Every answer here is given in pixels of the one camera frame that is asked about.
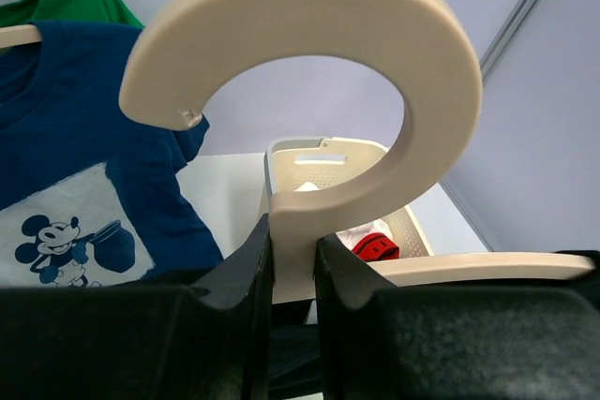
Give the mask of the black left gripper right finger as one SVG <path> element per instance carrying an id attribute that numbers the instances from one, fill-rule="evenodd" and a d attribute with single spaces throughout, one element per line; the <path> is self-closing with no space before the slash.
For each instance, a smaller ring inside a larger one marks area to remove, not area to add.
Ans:
<path id="1" fill-rule="evenodd" d="M 595 399 L 599 272 L 396 287 L 335 236 L 316 247 L 327 399 Z"/>

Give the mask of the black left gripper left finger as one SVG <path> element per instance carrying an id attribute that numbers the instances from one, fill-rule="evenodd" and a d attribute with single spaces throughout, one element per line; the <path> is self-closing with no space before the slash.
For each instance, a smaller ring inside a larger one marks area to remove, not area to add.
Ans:
<path id="1" fill-rule="evenodd" d="M 269 225 L 195 283 L 1 293 L 5 399 L 264 399 Z"/>

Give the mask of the black t shirt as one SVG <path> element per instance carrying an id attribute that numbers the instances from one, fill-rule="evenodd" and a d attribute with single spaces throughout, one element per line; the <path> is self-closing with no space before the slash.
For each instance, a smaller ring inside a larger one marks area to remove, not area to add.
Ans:
<path id="1" fill-rule="evenodd" d="M 371 268 L 400 287 L 435 283 L 491 285 L 565 286 L 579 292 L 592 304 L 599 303 L 599 254 L 595 250 L 564 250 L 551 254 L 504 253 L 389 259 L 373 262 Z M 249 360 L 246 374 L 255 376 L 255 364 L 265 359 L 268 396 L 287 399 L 313 394 L 322 387 L 318 329 L 304 325 L 305 301 L 278 304 L 273 312 L 273 330 L 266 344 Z M 193 374 L 182 372 L 183 386 L 164 389 L 166 371 L 160 366 L 144 369 L 148 377 L 134 393 L 136 399 L 206 399 L 211 386 L 231 389 L 233 383 L 219 376 L 233 370 L 233 358 L 216 352 L 200 359 L 200 373 L 207 377 L 194 385 Z M 447 363 L 425 377 L 411 371 L 400 387 L 406 399 L 519 399 L 520 393 L 502 393 L 498 384 L 483 380 L 482 363 L 466 366 Z"/>

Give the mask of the white red print t shirt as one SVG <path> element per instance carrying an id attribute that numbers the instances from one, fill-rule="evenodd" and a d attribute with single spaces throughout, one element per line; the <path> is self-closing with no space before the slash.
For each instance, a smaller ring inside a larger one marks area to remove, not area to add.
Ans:
<path id="1" fill-rule="evenodd" d="M 339 231 L 337 237 L 348 249 L 354 250 L 361 240 L 374 234 L 393 240 L 392 231 L 383 219 L 376 219 L 364 225 Z"/>

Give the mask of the beige wooden hanger front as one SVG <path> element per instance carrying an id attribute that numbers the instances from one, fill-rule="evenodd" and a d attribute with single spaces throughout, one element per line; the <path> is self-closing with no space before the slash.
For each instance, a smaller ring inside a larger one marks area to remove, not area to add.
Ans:
<path id="1" fill-rule="evenodd" d="M 263 63 L 326 55 L 382 74 L 405 115 L 389 151 L 366 172 L 270 203 L 277 303 L 312 298 L 317 241 L 389 215 L 456 163 L 481 111 L 477 54 L 443 0 L 172 0 L 134 45 L 119 94 L 131 120 L 195 126 L 226 82 Z"/>

